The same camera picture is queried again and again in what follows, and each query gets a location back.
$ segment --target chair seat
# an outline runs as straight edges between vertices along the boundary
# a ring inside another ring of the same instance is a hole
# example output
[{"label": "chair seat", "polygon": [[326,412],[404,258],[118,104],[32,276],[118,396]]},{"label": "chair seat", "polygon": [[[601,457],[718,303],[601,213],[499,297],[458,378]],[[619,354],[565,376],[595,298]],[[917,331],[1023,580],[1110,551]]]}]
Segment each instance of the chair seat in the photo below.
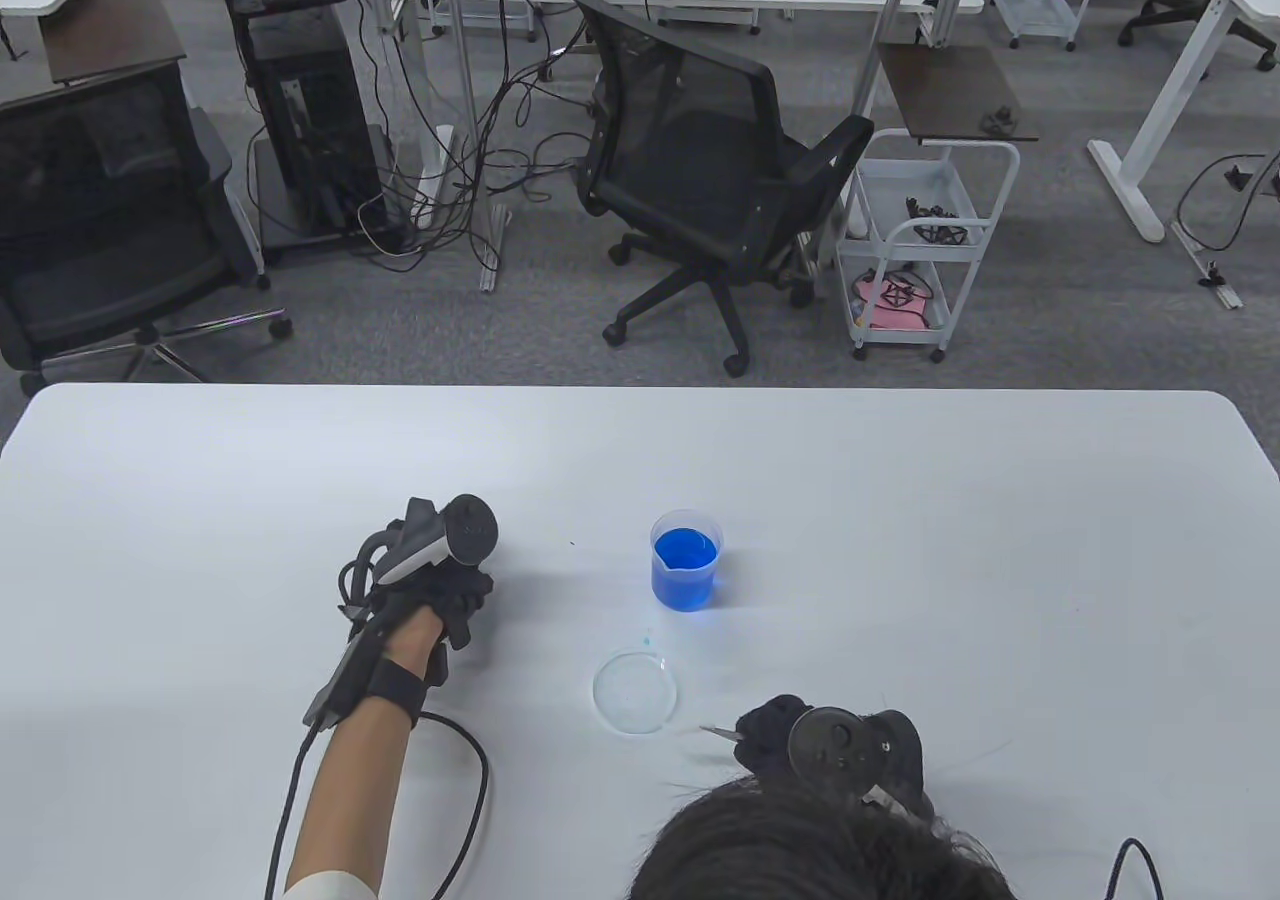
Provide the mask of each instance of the chair seat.
[{"label": "chair seat", "polygon": [[[658,127],[644,145],[632,150],[622,150],[620,145],[605,181],[625,191],[626,198],[712,237],[722,246],[717,252],[740,242],[749,213],[769,198],[790,201],[780,230],[813,229],[819,221],[813,214],[829,178],[819,174],[801,197],[787,196],[782,187],[777,191],[759,187],[758,136],[758,127],[750,120],[691,110]],[[804,143],[783,137],[783,168],[808,152]],[[634,225],[641,223],[640,218],[632,220],[625,214],[623,219]],[[772,245],[769,252],[781,246]]]}]

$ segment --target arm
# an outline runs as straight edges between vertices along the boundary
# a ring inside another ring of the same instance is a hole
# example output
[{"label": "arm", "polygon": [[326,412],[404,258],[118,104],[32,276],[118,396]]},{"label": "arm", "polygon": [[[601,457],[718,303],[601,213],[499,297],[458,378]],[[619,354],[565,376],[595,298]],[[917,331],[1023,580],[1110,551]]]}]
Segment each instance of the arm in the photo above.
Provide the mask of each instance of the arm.
[{"label": "arm", "polygon": [[[422,607],[388,639],[387,655],[425,679],[442,632],[440,620]],[[403,709],[380,696],[366,696],[334,727],[307,800],[285,890],[312,873],[346,871],[378,892],[412,727]]]}]

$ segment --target computer tower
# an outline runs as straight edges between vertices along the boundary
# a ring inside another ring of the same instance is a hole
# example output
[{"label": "computer tower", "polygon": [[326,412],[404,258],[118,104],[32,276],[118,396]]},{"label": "computer tower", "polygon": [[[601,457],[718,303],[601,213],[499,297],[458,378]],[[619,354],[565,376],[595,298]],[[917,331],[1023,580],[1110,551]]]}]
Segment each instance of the computer tower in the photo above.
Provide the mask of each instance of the computer tower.
[{"label": "computer tower", "polygon": [[361,223],[369,230],[397,227],[397,197],[383,196],[392,179],[388,140],[365,122],[334,8],[243,19],[241,29],[269,137],[253,157],[264,250],[271,250],[273,232],[324,238],[360,233]]}]

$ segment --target chair base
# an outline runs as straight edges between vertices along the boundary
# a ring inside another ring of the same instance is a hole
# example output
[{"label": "chair base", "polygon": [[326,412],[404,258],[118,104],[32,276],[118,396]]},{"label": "chair base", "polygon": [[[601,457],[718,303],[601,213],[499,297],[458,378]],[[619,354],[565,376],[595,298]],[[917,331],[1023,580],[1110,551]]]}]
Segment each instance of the chair base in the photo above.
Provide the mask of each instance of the chair base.
[{"label": "chair base", "polygon": [[[627,339],[627,324],[631,320],[671,300],[677,293],[685,292],[695,283],[705,283],[712,292],[712,297],[716,300],[721,319],[724,321],[724,326],[728,329],[728,335],[735,347],[735,352],[724,357],[724,373],[731,375],[732,379],[744,375],[751,365],[751,353],[746,341],[746,329],[742,326],[742,319],[737,314],[737,305],[733,302],[732,292],[730,292],[728,273],[718,264],[699,264],[696,260],[690,262],[687,255],[677,253],[662,241],[653,237],[644,237],[639,233],[626,233],[620,243],[609,247],[609,260],[616,266],[623,266],[631,261],[632,250],[641,250],[653,256],[673,260],[680,262],[681,266],[618,310],[613,323],[604,328],[602,334],[604,342],[611,347],[621,347]],[[767,279],[778,289],[790,288],[791,306],[800,309],[813,302],[813,279],[791,277],[785,264],[781,268],[765,266],[760,270],[760,275],[762,279]]]},{"label": "chair base", "polygon": [[[1171,23],[1197,23],[1208,9],[1211,0],[1147,0],[1142,5],[1142,13],[1124,24],[1116,42],[1120,46],[1133,46],[1133,31],[1139,27],[1165,27]],[[1258,60],[1258,69],[1266,73],[1276,67],[1276,41],[1266,36],[1244,20],[1235,20],[1231,24],[1229,36],[1240,37],[1249,44],[1263,50]]]},{"label": "chair base", "polygon": [[180,326],[166,333],[161,333],[154,325],[147,325],[134,330],[133,338],[123,343],[73,350],[69,353],[59,353],[59,356],[42,360],[35,370],[22,374],[19,383],[22,385],[22,392],[28,397],[33,397],[37,392],[41,392],[41,389],[49,385],[49,380],[45,378],[45,370],[47,367],[76,364],[86,360],[96,360],[97,357],[120,353],[124,351],[133,352],[133,356],[129,358],[129,365],[124,369],[124,375],[120,378],[124,383],[136,380],[142,373],[142,367],[152,360],[168,364],[188,380],[193,380],[196,383],[210,383],[209,376],[192,366],[186,358],[178,356],[178,353],[173,350],[173,344],[182,343],[183,341],[193,339],[196,337],[207,337],[214,333],[234,330],[239,326],[262,323],[264,320],[269,321],[268,329],[273,339],[285,339],[287,337],[293,335],[293,320],[288,319],[288,314],[284,307],[275,307],[274,310],[257,310],[251,314],[237,314],[236,316],[224,316],[219,320],[206,320],[205,323],[198,323],[193,326]]}]

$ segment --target black glove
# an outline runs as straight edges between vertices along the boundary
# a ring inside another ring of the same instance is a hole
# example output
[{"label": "black glove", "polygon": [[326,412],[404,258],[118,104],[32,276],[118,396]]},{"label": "black glove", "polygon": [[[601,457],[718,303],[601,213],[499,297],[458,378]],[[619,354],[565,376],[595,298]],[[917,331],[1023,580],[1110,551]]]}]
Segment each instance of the black glove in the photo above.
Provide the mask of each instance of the black glove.
[{"label": "black glove", "polygon": [[790,775],[792,771],[787,740],[791,727],[812,709],[813,704],[799,696],[781,694],[763,707],[744,713],[733,725],[735,732],[742,737],[733,746],[733,759],[760,780]]},{"label": "black glove", "polygon": [[428,686],[439,686],[449,676],[448,654],[444,640],[454,650],[461,650],[471,643],[471,617],[484,607],[484,598],[493,593],[493,577],[479,567],[462,566],[449,558],[438,566],[416,570],[392,588],[374,588],[372,600],[384,600],[374,609],[374,622],[388,612],[394,618],[394,626],[402,625],[420,607],[430,607],[444,625],[444,636],[431,650],[431,661],[426,667]]}]

